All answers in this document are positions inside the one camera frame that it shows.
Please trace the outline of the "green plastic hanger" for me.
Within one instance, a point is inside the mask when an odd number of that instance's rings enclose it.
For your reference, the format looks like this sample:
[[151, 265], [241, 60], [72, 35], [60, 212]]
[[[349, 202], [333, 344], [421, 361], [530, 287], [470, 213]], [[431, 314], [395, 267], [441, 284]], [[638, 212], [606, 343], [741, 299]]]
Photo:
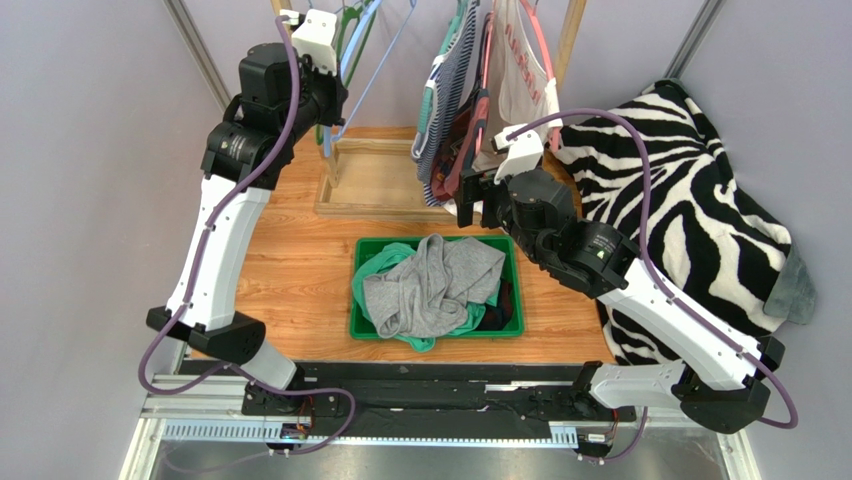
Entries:
[[337, 38], [339, 61], [345, 66], [343, 86], [348, 88], [360, 62], [366, 39], [371, 33], [373, 15], [368, 12], [373, 1], [356, 1], [342, 7], [341, 34]]

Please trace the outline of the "light blue plastic hanger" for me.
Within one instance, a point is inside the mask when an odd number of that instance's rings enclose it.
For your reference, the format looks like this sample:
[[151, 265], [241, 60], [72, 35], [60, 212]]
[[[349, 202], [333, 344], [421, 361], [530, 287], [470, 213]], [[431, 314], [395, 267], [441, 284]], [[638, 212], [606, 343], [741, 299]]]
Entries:
[[[352, 5], [356, 1], [352, 1], [349, 3], [344, 2], [344, 5]], [[374, 4], [369, 8], [368, 12], [373, 15], [373, 26], [371, 29], [371, 33], [369, 37], [366, 39], [365, 48], [363, 50], [363, 54], [361, 56], [360, 62], [357, 66], [357, 69], [354, 73], [354, 77], [350, 83], [348, 88], [353, 86], [353, 83], [356, 80], [358, 75], [363, 77], [361, 85], [357, 85], [354, 97], [353, 104], [349, 107], [348, 112], [345, 114], [346, 124], [344, 126], [336, 126], [331, 128], [331, 147], [340, 141], [343, 138], [343, 135], [347, 133], [351, 129], [351, 123], [358, 119], [361, 111], [364, 109], [363, 105], [370, 98], [370, 95], [375, 90], [374, 84], [378, 80], [380, 74], [385, 69], [385, 65], [388, 62], [391, 54], [396, 49], [396, 46], [399, 42], [399, 39], [402, 33], [406, 30], [408, 24], [411, 22], [411, 18], [413, 17], [414, 12], [418, 7], [418, 1], [373, 1]], [[407, 12], [404, 13], [400, 18], [400, 23], [397, 26], [395, 32], [391, 35], [391, 37], [386, 41], [385, 45], [382, 49], [380, 49], [381, 54], [377, 55], [373, 60], [371, 60], [367, 66], [363, 66], [362, 63], [364, 61], [365, 55], [367, 51], [370, 49], [371, 44], [373, 43], [373, 35], [376, 30], [376, 25], [379, 23], [379, 18], [383, 15], [384, 11], [388, 6], [395, 6], [396, 4], [404, 5], [407, 8]], [[342, 17], [342, 7], [339, 9], [339, 20], [341, 23]], [[340, 64], [341, 70], [340, 73], [342, 75], [345, 66]]]

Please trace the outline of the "blue white striped tank top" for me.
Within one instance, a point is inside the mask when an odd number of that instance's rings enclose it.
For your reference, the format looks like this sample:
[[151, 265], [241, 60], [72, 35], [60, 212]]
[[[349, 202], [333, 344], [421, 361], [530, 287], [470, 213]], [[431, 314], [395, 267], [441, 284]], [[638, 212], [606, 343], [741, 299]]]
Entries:
[[427, 135], [419, 136], [416, 133], [411, 147], [410, 154], [412, 161], [416, 164], [416, 177], [423, 186], [423, 200], [424, 190], [430, 181], [432, 162], [450, 132], [455, 112], [461, 101], [467, 69], [476, 44], [480, 5], [479, 1], [468, 1], [457, 43], [448, 52], [438, 74], [437, 114], [429, 125]]

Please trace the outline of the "navy tank top maroon trim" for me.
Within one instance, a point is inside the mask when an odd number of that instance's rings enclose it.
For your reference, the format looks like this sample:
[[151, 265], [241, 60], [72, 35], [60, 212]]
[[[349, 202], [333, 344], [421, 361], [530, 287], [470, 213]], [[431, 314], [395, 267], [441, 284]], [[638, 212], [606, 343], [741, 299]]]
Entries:
[[484, 313], [475, 328], [476, 331], [495, 332], [506, 328], [515, 310], [512, 300], [513, 290], [514, 285], [511, 282], [500, 283], [495, 300], [488, 300], [483, 305]]

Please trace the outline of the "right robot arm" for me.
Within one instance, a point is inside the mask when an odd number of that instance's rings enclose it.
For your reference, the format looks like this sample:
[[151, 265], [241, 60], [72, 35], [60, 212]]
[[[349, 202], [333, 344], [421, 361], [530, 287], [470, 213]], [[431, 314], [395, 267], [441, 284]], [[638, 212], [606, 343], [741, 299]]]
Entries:
[[579, 218], [567, 185], [541, 169], [503, 179], [465, 170], [454, 198], [459, 226], [481, 202], [482, 227], [504, 229], [551, 278], [626, 315], [676, 355], [653, 365], [587, 362], [574, 382], [581, 395], [608, 409], [678, 409], [723, 434], [766, 420], [766, 383], [784, 345], [739, 332], [664, 280], [617, 229]]

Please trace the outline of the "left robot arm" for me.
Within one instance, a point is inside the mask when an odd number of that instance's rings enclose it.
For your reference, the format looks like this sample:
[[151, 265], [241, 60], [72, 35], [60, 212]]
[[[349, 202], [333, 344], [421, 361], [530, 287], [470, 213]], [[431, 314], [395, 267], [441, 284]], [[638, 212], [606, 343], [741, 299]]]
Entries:
[[342, 119], [348, 96], [333, 48], [257, 45], [239, 64], [242, 91], [210, 133], [202, 161], [198, 219], [178, 285], [149, 310], [156, 331], [138, 377], [151, 393], [147, 363], [165, 338], [220, 360], [222, 366], [279, 393], [297, 365], [273, 347], [266, 326], [235, 307], [247, 249], [295, 144], [315, 125]]

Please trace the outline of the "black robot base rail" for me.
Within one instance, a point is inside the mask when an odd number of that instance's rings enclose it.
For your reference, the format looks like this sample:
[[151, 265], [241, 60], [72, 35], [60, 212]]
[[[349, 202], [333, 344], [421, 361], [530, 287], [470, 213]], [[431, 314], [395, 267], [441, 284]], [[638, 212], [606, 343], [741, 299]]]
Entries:
[[203, 360], [154, 379], [142, 418], [179, 441], [258, 444], [279, 455], [311, 447], [579, 449], [601, 455], [635, 427], [689, 429], [678, 409], [612, 409], [581, 391], [566, 364], [311, 362], [285, 395], [219, 371], [185, 392]]

